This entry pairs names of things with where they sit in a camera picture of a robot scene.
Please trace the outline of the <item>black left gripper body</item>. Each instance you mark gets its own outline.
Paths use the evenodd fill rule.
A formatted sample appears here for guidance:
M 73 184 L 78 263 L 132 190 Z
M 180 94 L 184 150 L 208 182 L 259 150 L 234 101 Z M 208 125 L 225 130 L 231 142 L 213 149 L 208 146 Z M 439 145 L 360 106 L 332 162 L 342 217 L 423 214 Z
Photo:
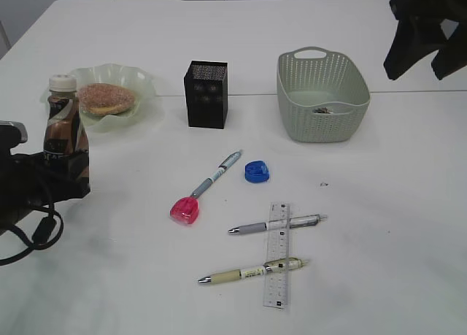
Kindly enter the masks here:
M 1 224 L 16 224 L 32 211 L 90 193 L 89 182 L 77 182 L 46 165 L 42 153 L 11 154 L 1 147 Z

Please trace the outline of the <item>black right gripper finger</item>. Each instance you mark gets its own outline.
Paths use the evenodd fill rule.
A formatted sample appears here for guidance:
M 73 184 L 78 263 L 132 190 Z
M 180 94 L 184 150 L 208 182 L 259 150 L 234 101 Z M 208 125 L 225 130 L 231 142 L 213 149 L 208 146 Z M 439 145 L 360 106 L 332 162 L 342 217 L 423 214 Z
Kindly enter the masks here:
M 432 70 L 438 80 L 443 80 L 466 66 L 466 42 L 448 42 L 439 49 L 431 62 Z
M 420 59 L 435 50 L 436 29 L 432 23 L 400 20 L 383 63 L 387 77 L 397 80 Z

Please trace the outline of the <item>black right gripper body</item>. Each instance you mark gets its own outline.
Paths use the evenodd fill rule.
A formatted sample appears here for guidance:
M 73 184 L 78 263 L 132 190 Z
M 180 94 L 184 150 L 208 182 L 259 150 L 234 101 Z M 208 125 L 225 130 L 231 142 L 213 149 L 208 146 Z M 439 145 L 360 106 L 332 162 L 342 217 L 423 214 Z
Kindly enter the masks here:
M 390 0 L 392 50 L 465 50 L 466 0 Z

